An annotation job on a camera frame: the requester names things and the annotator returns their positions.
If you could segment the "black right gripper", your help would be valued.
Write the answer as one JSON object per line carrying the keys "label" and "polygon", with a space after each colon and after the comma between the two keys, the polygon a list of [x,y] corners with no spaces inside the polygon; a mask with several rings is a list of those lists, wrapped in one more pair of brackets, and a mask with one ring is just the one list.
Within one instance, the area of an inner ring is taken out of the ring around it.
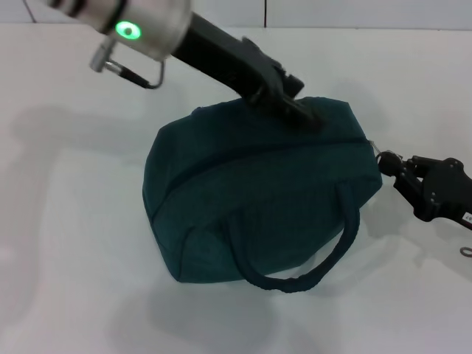
{"label": "black right gripper", "polygon": [[417,218],[425,222],[446,218],[471,229],[471,178],[462,162],[422,156],[403,160],[388,150],[378,154],[378,167],[382,174],[395,177],[393,187]]}

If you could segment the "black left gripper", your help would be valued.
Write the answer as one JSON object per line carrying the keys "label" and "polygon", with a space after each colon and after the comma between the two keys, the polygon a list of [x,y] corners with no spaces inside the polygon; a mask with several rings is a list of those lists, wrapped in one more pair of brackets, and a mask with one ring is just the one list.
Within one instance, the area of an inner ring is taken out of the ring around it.
{"label": "black left gripper", "polygon": [[247,38],[237,39],[193,13],[173,57],[238,93],[261,113],[293,129],[317,132],[323,119],[294,100],[305,84]]}

